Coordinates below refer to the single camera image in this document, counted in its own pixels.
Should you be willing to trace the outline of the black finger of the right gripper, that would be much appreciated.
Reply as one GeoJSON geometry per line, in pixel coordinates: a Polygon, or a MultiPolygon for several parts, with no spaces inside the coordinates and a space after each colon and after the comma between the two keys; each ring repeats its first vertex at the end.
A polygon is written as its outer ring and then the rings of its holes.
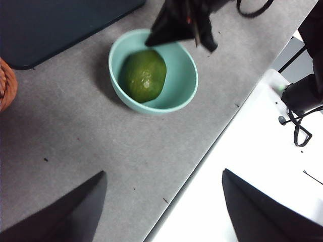
{"type": "Polygon", "coordinates": [[[145,45],[156,46],[193,38],[191,1],[165,1],[145,45]]]}
{"type": "Polygon", "coordinates": [[[212,35],[210,15],[212,13],[211,1],[193,1],[194,35],[196,45],[202,45],[209,52],[214,52],[218,44],[212,35]]]}

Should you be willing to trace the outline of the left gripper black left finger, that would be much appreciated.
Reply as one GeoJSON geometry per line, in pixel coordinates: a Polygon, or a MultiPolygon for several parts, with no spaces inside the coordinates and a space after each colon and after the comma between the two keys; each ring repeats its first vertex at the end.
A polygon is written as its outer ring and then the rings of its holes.
{"type": "Polygon", "coordinates": [[[42,210],[1,232],[1,241],[93,241],[107,174],[100,171],[42,210]]]}

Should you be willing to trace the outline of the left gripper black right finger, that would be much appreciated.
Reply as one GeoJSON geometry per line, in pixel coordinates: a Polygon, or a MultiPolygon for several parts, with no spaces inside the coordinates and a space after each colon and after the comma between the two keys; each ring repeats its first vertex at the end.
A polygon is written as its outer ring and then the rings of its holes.
{"type": "Polygon", "coordinates": [[[322,241],[322,226],[224,169],[222,186],[238,241],[322,241]]]}

